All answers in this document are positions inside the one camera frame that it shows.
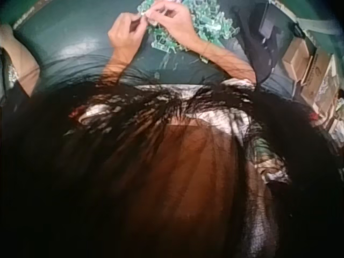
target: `box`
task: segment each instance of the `box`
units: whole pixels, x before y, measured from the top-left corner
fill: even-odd
[[[304,77],[310,59],[306,41],[301,38],[294,38],[285,52],[282,62],[289,77],[298,82]]]
[[[301,96],[318,114],[329,111],[339,89],[334,55],[318,48],[305,79]]]

